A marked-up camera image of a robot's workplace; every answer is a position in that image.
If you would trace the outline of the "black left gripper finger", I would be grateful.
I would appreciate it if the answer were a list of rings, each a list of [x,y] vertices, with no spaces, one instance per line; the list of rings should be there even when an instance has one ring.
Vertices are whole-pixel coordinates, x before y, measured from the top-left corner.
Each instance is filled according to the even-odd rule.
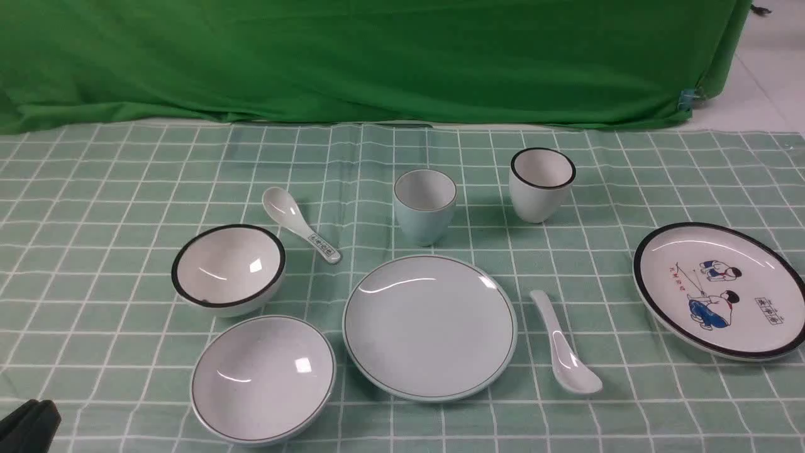
[[[2,452],[48,452],[62,421],[52,400],[29,400],[1,421]]]

